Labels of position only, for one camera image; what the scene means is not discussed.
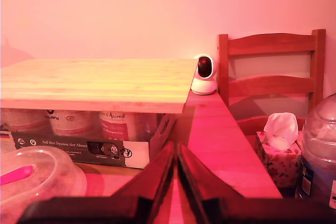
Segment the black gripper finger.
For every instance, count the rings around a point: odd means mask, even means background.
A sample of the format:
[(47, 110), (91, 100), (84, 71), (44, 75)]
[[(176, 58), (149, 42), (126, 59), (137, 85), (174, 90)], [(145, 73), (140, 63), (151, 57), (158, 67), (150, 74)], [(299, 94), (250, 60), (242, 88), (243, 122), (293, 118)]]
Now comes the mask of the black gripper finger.
[(113, 223), (152, 223), (173, 176), (174, 145), (168, 143), (145, 169), (112, 195)]
[(242, 195), (207, 168), (186, 146), (177, 146), (178, 175), (197, 223), (236, 223), (229, 205)]

